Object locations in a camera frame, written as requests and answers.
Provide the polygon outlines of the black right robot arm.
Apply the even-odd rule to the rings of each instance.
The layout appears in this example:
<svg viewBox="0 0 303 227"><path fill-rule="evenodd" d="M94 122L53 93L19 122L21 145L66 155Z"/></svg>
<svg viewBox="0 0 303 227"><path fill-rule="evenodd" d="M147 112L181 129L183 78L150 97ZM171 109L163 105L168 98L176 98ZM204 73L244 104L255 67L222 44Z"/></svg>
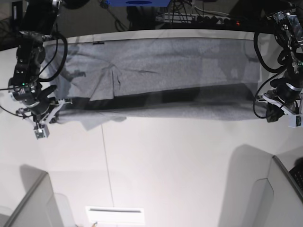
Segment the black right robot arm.
<svg viewBox="0 0 303 227"><path fill-rule="evenodd" d="M51 101L48 96L56 89L56 86L42 89L41 84L58 77L67 59L67 40L54 30L61 3L60 0L29 1L19 30L21 40L16 52L17 63L13 77L9 80L8 90L14 100L23 103L36 116L49 110ZM57 71L51 77L43 79L40 77L41 64L46 56L43 43L52 37L62 40L63 57Z"/></svg>

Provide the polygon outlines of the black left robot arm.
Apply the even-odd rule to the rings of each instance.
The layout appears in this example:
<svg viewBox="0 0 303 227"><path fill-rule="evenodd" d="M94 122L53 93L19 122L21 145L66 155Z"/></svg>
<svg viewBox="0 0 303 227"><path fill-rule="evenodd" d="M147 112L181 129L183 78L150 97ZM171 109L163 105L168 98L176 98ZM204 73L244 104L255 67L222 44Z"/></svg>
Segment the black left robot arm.
<svg viewBox="0 0 303 227"><path fill-rule="evenodd" d="M296 13L294 0L267 0L263 5L265 15L274 23L276 42L282 47L278 56L280 68L270 81L272 90L264 93L267 102L265 119L276 122L282 116L290 117L293 127L303 125L303 28Z"/></svg>

